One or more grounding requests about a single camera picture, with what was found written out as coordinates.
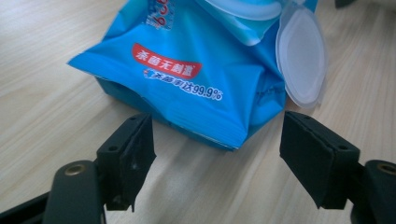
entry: red and white graphic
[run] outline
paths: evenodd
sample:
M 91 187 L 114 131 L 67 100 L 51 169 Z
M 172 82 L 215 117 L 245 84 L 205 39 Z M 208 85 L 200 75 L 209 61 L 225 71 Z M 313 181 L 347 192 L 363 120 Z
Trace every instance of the red and white graphic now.
M 200 63 L 170 59 L 137 43 L 132 47 L 132 55 L 139 63 L 150 68 L 185 79 L 196 77 L 202 68 Z

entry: dark object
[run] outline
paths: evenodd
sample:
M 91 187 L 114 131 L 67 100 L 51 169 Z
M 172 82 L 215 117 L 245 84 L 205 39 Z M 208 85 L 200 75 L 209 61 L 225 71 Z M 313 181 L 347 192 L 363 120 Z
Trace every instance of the dark object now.
M 303 114 L 285 113 L 280 156 L 318 207 L 354 203 L 352 223 L 396 223 L 396 165 L 359 164 L 360 151 Z
M 0 214 L 0 223 L 106 223 L 127 210 L 154 161 L 151 116 L 127 119 L 98 149 L 96 161 L 75 161 L 56 173 L 51 191 Z
M 335 8 L 347 7 L 356 0 L 335 0 Z

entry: blue plastic packaging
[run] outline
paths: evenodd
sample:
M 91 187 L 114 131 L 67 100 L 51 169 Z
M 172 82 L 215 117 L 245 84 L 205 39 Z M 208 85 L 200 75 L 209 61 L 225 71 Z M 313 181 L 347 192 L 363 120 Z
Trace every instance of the blue plastic packaging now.
M 247 46 L 195 1 L 130 0 L 103 41 L 69 64 L 155 119 L 235 150 L 285 104 L 271 23 Z

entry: light wood grain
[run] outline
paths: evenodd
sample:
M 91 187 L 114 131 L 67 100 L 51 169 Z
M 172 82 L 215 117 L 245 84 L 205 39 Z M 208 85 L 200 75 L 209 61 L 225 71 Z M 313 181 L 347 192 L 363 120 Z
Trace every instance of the light wood grain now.
M 0 212 L 50 189 L 56 170 L 93 160 L 138 111 L 106 96 L 66 65 L 100 41 L 123 0 L 3 0 L 0 3 Z M 326 94 L 313 110 L 288 101 L 361 149 L 361 163 L 396 162 L 396 13 L 357 1 L 317 10 L 330 56 Z M 108 223 L 350 223 L 318 210 L 279 158 L 283 113 L 234 153 L 154 122 L 158 158 L 135 213 Z

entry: white plastic lid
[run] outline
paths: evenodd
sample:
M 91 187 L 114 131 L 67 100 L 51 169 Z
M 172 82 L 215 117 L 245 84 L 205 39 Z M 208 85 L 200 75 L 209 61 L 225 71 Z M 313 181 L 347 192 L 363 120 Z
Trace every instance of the white plastic lid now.
M 290 6 L 281 16 L 276 62 L 289 97 L 301 107 L 314 107 L 327 73 L 327 51 L 315 15 Z
M 210 5 L 239 18 L 267 21 L 279 16 L 282 6 L 276 0 L 206 0 Z

